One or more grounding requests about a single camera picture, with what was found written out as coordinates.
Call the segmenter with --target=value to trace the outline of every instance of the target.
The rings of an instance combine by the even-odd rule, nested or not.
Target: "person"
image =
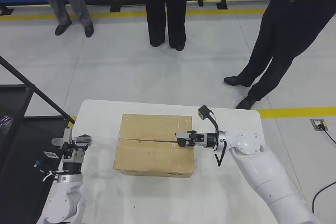
[[[69,14],[66,11],[64,0],[48,0],[54,10],[56,19],[59,23],[55,30],[56,36],[63,34],[67,27],[72,24]],[[86,37],[90,38],[94,34],[94,25],[91,21],[90,13],[85,0],[69,0],[71,7],[80,23],[85,27]]]
[[[238,76],[224,79],[231,86],[250,87],[270,63],[236,108],[249,110],[277,87],[294,58],[314,42],[335,14],[336,0],[270,0],[247,66]]]
[[[158,47],[165,42],[166,20],[168,20],[169,45],[177,51],[185,47],[186,0],[147,0],[147,22],[150,43]]]

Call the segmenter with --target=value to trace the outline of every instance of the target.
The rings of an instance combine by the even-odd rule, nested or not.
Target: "person's leg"
[[[164,0],[147,0],[146,4],[148,33],[152,46],[165,41],[166,9]]]
[[[273,57],[262,78],[250,89],[248,95],[255,101],[261,100],[280,83],[294,57]]]
[[[336,0],[331,2],[293,3],[284,20],[278,24],[281,29],[276,32],[273,60],[260,81],[255,84],[248,95],[255,101],[261,100],[277,87],[287,72],[293,59],[303,53],[317,38],[318,34],[336,13]]]
[[[68,24],[70,22],[70,18],[66,11],[63,0],[48,0],[48,2],[54,10],[58,23],[60,25]]]
[[[274,15],[279,10],[274,4],[274,1],[271,1],[265,11],[249,62],[237,77],[237,80],[244,86],[251,86],[253,84],[254,80],[267,68],[273,56],[276,31],[276,16]]]
[[[168,35],[171,48],[185,44],[186,0],[167,0]]]
[[[92,24],[90,12],[88,11],[85,0],[69,0],[69,3],[83,26]]]

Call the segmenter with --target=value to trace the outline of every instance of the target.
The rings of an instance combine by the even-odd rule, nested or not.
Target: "cardboard box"
[[[124,114],[114,169],[126,175],[190,177],[193,147],[179,147],[174,135],[188,130],[190,116]]]

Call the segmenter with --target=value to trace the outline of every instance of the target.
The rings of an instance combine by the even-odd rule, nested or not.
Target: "white table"
[[[249,187],[227,154],[218,167],[211,150],[196,147],[195,172],[188,178],[124,176],[113,169],[122,114],[185,115],[193,129],[214,132],[198,115],[199,107],[86,100],[73,137],[94,136],[82,166],[81,192],[87,208],[84,223],[99,224],[271,224],[277,223],[268,206]],[[220,130],[243,131],[263,139],[260,115],[252,110],[212,108]]]

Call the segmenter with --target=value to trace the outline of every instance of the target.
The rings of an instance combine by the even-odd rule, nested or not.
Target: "yellow floor line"
[[[187,10],[186,14],[188,16],[195,15],[226,15],[226,14],[261,14],[264,13],[265,9],[231,9],[231,10]],[[121,17],[139,17],[146,16],[145,11],[137,12],[104,12],[104,13],[92,13],[92,18],[121,18]],[[20,20],[53,20],[55,19],[54,14],[48,15],[14,15],[12,16],[0,16],[0,21],[20,21]]]
[[[325,117],[336,116],[336,106],[320,108],[276,108],[276,109],[258,109],[262,119],[267,118],[303,118],[303,117]]]

